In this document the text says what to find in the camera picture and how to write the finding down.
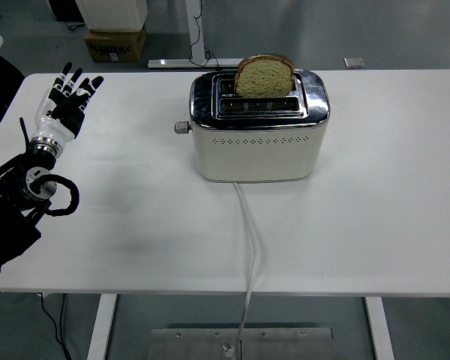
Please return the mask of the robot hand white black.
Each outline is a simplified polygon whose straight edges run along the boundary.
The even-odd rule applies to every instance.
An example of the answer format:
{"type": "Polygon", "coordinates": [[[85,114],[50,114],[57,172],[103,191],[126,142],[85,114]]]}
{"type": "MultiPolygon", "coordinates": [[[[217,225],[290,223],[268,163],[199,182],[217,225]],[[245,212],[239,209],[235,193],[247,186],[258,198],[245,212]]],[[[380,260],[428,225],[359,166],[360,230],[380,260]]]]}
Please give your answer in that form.
{"type": "Polygon", "coordinates": [[[46,150],[56,157],[77,138],[86,107],[104,81],[102,76],[81,79],[83,69],[71,69],[68,62],[46,91],[35,115],[36,131],[31,135],[33,149],[46,150]]]}

